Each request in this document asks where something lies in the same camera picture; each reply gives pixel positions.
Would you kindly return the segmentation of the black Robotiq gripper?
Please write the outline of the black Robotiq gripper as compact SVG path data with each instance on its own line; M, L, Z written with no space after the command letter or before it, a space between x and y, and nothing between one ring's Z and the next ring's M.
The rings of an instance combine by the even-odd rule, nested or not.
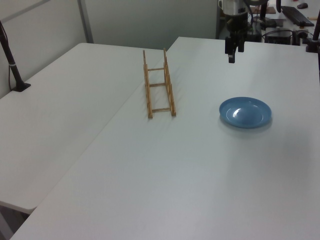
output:
M233 37L238 38L238 52L245 51L245 34L248 31L248 12L238 15L225 15L226 29L229 31L229 36L225 38L225 54L228 55L228 62L235 63L235 52L237 44Z

